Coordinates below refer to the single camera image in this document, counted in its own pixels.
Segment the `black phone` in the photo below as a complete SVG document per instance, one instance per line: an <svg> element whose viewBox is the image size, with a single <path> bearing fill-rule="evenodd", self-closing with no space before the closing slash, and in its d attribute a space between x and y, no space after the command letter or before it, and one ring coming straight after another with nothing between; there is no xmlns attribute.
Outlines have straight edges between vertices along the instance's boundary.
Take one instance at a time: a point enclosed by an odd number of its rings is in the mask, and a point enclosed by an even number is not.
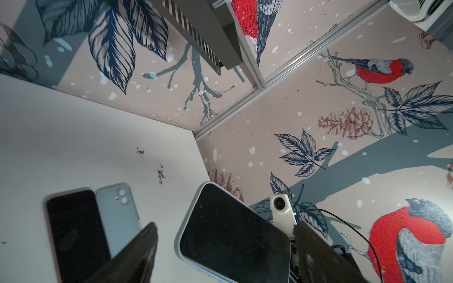
<svg viewBox="0 0 453 283"><path fill-rule="evenodd" d="M111 260L92 190L54 195L46 211L62 283L83 283Z"/></svg>
<svg viewBox="0 0 453 283"><path fill-rule="evenodd" d="M290 238L213 182L198 188L174 247L183 262L222 283L290 280Z"/></svg>

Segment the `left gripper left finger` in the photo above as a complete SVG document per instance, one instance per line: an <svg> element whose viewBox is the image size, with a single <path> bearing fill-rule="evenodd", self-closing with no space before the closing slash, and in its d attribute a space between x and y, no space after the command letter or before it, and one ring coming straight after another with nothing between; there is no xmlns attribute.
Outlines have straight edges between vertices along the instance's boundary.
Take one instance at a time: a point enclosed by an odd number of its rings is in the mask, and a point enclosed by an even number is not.
<svg viewBox="0 0 453 283"><path fill-rule="evenodd" d="M149 283L158 246L158 228L151 222L88 283Z"/></svg>

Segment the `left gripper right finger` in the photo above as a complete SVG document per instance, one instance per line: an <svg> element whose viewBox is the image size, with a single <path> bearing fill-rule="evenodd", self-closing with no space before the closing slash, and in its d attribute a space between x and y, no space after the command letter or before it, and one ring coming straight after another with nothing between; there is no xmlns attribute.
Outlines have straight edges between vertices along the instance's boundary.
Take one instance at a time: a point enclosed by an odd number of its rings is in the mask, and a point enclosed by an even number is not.
<svg viewBox="0 0 453 283"><path fill-rule="evenodd" d="M365 283L351 253L328 245L305 223L294 226L299 283Z"/></svg>

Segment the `grey-blue phone case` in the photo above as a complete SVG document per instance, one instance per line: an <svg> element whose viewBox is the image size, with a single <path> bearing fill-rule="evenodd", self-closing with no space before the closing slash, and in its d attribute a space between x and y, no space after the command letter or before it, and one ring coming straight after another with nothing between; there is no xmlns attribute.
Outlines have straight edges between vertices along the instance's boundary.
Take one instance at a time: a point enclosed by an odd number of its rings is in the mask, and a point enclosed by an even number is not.
<svg viewBox="0 0 453 283"><path fill-rule="evenodd" d="M131 188L118 183L96 193L100 217L110 256L114 258L142 230Z"/></svg>

